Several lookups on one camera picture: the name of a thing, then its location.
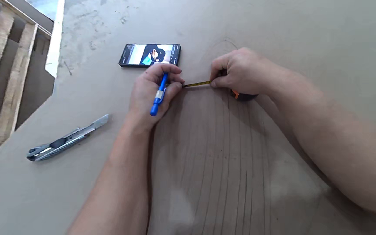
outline box cutter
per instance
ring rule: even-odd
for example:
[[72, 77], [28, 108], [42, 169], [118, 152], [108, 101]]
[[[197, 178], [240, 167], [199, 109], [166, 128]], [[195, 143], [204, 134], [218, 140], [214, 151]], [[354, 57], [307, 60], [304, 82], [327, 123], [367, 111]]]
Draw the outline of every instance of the box cutter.
[[87, 138], [89, 134], [98, 129], [100, 126], [106, 124], [108, 121], [108, 114], [100, 119], [94, 121], [91, 125], [85, 128], [77, 128], [71, 133], [63, 136], [62, 138], [48, 144], [34, 147], [29, 150], [27, 159], [30, 161], [42, 161], [56, 156], [57, 154], [65, 151], [66, 149], [74, 146], [81, 140]]

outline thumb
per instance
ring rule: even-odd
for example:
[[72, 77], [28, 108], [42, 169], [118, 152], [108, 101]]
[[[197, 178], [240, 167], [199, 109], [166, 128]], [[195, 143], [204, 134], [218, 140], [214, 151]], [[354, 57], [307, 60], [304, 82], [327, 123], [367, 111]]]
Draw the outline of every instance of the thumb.
[[230, 77], [228, 75], [226, 75], [226, 76], [215, 78], [211, 82], [210, 85], [211, 85], [212, 88], [229, 87], [229, 84], [230, 84], [229, 81], [230, 81]]
[[173, 82], [169, 84], [169, 86], [166, 88], [166, 94], [163, 101], [169, 104], [170, 101], [175, 97], [175, 95], [181, 91], [181, 89], [182, 84], [180, 82]]

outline pen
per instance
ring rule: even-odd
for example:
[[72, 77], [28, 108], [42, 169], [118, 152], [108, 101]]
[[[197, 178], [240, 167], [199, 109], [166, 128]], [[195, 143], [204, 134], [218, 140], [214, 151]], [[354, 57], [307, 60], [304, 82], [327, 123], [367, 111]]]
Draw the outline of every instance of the pen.
[[162, 103], [162, 100], [165, 96], [166, 90], [166, 80], [168, 79], [168, 73], [163, 74], [162, 82], [160, 83], [159, 90], [156, 92], [156, 96], [154, 97], [154, 102], [152, 109], [150, 110], [150, 115], [156, 116], [158, 114], [159, 105]]

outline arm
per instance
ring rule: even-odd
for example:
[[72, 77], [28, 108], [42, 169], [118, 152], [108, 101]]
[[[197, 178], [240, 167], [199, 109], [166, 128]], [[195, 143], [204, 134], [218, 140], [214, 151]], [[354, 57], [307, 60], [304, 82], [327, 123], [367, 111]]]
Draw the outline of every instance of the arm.
[[[217, 77], [227, 69], [227, 76]], [[376, 127], [326, 98], [302, 75], [240, 49], [217, 58], [212, 87], [266, 94], [301, 146], [344, 195], [376, 215]]]
[[[162, 74], [172, 82], [157, 116], [149, 115]], [[70, 235], [142, 235], [148, 223], [147, 157], [149, 134], [181, 90], [181, 70], [156, 64], [134, 83], [129, 112], [89, 198], [69, 229]]]

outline smartphone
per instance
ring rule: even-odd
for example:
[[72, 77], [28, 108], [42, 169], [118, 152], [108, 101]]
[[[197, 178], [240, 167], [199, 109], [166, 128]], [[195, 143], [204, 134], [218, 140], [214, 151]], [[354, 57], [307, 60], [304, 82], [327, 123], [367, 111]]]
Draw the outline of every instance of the smartphone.
[[121, 67], [147, 68], [155, 63], [178, 65], [179, 44], [127, 44], [121, 55]]

